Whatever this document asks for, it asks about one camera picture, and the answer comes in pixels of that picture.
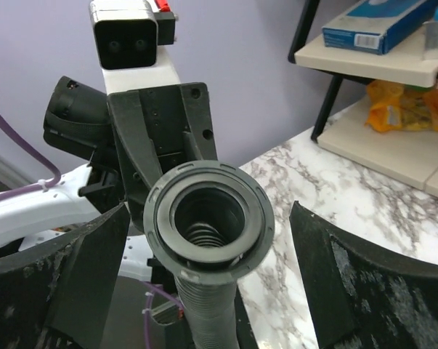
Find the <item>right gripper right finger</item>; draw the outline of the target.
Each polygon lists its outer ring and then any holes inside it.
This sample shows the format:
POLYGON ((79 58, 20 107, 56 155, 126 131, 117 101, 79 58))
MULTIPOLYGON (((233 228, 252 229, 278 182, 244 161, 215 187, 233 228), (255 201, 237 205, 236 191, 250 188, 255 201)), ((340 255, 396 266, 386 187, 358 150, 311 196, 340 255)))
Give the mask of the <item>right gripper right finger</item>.
POLYGON ((438 265, 294 202, 293 245, 319 348, 438 348, 438 265))

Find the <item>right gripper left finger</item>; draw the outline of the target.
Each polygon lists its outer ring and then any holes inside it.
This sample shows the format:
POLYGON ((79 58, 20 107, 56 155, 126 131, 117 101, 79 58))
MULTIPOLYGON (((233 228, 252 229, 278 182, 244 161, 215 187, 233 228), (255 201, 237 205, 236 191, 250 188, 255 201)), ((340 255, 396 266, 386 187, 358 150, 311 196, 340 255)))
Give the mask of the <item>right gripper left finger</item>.
POLYGON ((98 348, 129 222, 119 204, 69 233, 0 257, 0 348, 98 348))

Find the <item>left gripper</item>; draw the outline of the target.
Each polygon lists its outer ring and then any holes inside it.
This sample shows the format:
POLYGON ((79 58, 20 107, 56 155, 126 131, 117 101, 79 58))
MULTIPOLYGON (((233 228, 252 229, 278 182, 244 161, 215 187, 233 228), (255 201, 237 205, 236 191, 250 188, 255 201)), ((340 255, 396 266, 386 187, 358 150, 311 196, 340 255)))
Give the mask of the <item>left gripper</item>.
POLYGON ((217 159, 208 87, 196 82, 113 93, 109 111, 131 220, 142 232, 148 194, 164 173, 217 159))

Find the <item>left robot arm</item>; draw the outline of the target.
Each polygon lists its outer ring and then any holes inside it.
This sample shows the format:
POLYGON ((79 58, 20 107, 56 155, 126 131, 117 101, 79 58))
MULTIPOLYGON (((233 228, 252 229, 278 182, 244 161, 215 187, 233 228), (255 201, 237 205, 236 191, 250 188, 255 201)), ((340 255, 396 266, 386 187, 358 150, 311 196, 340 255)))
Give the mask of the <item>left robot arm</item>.
POLYGON ((145 112, 148 132, 164 169, 198 157, 215 159, 216 148, 211 124, 208 87, 204 83, 183 84, 164 48, 157 51, 153 65, 142 68, 104 68, 105 92, 62 77, 55 87, 44 122, 46 141, 56 148, 86 159, 87 164, 62 173, 52 169, 52 178, 0 193, 0 275, 13 270, 30 272, 21 251, 56 238, 56 227, 83 222, 102 214, 110 206, 100 195, 104 185, 91 184, 97 170, 112 173, 118 166, 115 151, 109 149, 108 121, 75 122, 59 119, 57 102, 72 92, 84 103, 84 113, 106 115, 107 96, 140 92, 148 105, 160 101, 159 109, 145 112), (6 246, 18 243, 20 252, 1 255, 6 246))

